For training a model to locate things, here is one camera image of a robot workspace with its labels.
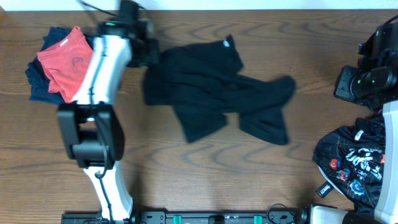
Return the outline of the plain black t-shirt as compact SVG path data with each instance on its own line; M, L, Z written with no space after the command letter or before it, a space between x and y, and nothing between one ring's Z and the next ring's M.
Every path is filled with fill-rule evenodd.
M282 76L265 82L241 75L243 67L232 35L168 49L145 72L144 101L171 106L187 142L213 134L227 125L226 114L236 113L241 131L286 145L282 110L294 95L295 80Z

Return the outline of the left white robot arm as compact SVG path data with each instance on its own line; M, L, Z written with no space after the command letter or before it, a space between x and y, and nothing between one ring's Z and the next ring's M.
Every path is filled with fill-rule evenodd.
M140 223L141 214L124 182L125 136L114 104L126 68L159 62L159 42L143 6L121 1L119 11L98 23L93 57L71 103L59 105L58 123L70 159L90 178L101 211L66 212L62 223Z

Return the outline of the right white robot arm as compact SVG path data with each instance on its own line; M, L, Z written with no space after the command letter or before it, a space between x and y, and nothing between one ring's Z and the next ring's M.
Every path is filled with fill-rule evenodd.
M397 223L397 17L383 23L358 45L358 65L341 69L334 97L372 111L384 118L387 156L382 187L374 209L379 223Z

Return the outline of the black patterned printed shirt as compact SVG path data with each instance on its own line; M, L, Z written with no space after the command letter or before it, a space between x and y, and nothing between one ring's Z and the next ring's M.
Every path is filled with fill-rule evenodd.
M335 189L353 202L358 213L373 214L384 172L386 130L384 118L358 118L353 126L341 126L317 143L313 161L326 179L317 190L321 197Z

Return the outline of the red folded t-shirt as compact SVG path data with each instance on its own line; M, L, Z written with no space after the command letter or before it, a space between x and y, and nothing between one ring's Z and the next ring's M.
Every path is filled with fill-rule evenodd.
M92 55L93 50L78 26L62 40L38 52L37 58L50 80L49 92L60 93L65 102L72 102L85 78Z

